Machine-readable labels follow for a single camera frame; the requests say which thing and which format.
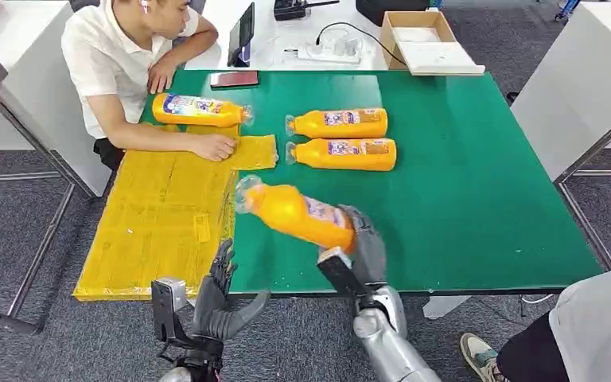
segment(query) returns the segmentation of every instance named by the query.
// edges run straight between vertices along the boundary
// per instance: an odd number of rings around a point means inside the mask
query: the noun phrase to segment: bottle cap
[[[253,205],[253,200],[251,197],[247,196],[247,191],[256,187],[257,185],[262,185],[260,177],[256,175],[247,175],[243,177],[238,182],[238,185],[235,187],[235,212],[237,213],[248,213],[251,212],[251,207]]]
[[[243,106],[241,118],[244,126],[249,127],[254,124],[254,109],[249,105]]]
[[[285,116],[285,131],[288,137],[296,134],[294,131],[294,116],[287,115]]]
[[[287,142],[285,146],[285,162],[287,165],[296,163],[296,143]]]

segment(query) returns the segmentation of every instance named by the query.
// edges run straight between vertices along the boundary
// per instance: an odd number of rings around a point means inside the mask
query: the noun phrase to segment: bottle label
[[[362,142],[362,151],[369,155],[381,155],[390,153],[389,139],[368,139]]]
[[[329,155],[359,155],[360,148],[346,139],[329,141]]]
[[[305,205],[308,206],[308,215],[315,219],[334,223],[337,227],[345,228],[343,211],[332,205],[316,201],[310,197],[303,197]]]
[[[359,144],[347,139],[329,141],[329,155],[387,154],[390,145],[387,139],[363,139]]]
[[[166,113],[176,115],[219,114],[222,103],[217,99],[168,94],[162,108]]]
[[[325,113],[325,125],[340,126],[380,121],[378,109],[340,110]]]

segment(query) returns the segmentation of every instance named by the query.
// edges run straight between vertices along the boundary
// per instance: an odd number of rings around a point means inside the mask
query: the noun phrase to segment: white desk
[[[111,171],[92,152],[60,39],[72,15],[66,1],[1,1],[0,63],[8,76],[0,99],[48,150],[73,171],[89,195],[102,195]],[[0,150],[32,150],[0,113]]]
[[[611,176],[611,170],[582,169],[600,150],[611,147],[611,2],[580,3],[512,112],[547,175],[611,268],[608,249],[565,185],[571,176]]]
[[[202,15],[219,31],[219,40],[207,52],[189,61],[186,69],[230,69],[228,37],[231,29],[247,9],[251,0],[208,0]],[[255,0],[254,38],[251,40],[250,69],[254,70],[387,70],[382,48],[371,38],[353,28],[335,25],[325,32],[323,39],[336,38],[345,33],[363,43],[359,64],[329,64],[296,60],[285,53],[306,43],[314,44],[322,27],[336,21],[346,21],[369,32],[380,35],[380,27],[362,16],[355,8],[355,0],[341,0],[339,4],[314,7],[310,16],[290,21],[275,21],[274,0]]]

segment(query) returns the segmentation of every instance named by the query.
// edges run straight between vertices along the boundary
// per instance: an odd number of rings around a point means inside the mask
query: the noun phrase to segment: power strip
[[[313,46],[299,47],[297,49],[297,58],[299,60],[334,62],[338,64],[359,64],[361,62],[359,50],[355,51],[354,55],[337,55],[333,47],[323,47],[320,52],[315,53]]]

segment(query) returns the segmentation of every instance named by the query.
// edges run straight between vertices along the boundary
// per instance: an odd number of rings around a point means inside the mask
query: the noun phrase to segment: white polo shirt
[[[195,33],[200,15],[189,7],[190,20],[179,35]],[[137,123],[144,109],[149,68],[172,48],[172,41],[154,36],[152,50],[137,46],[120,29],[111,0],[85,6],[67,21],[62,34],[62,52],[78,91],[88,133],[107,136],[92,113],[87,97],[116,94],[123,103],[127,122]]]
[[[549,323],[570,382],[611,382],[611,272],[567,287]]]

